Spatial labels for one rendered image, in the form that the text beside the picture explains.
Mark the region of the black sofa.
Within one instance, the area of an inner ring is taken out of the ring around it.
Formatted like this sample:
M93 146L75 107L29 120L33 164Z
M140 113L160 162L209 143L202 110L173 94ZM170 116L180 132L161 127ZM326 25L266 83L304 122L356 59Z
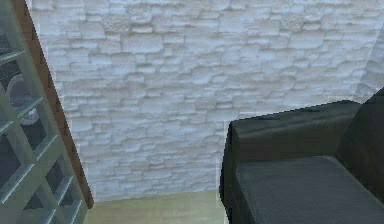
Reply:
M384 224L384 88L230 122L219 193L229 224Z

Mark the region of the white round dish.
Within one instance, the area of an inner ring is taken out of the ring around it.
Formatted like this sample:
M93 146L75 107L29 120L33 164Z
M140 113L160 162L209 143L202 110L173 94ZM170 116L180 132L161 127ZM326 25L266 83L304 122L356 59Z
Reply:
M6 95L16 113L21 112L33 101L33 96L27 89L26 82L21 74L14 76L8 83ZM30 126L39 120L36 108L31 109L21 120L23 126Z

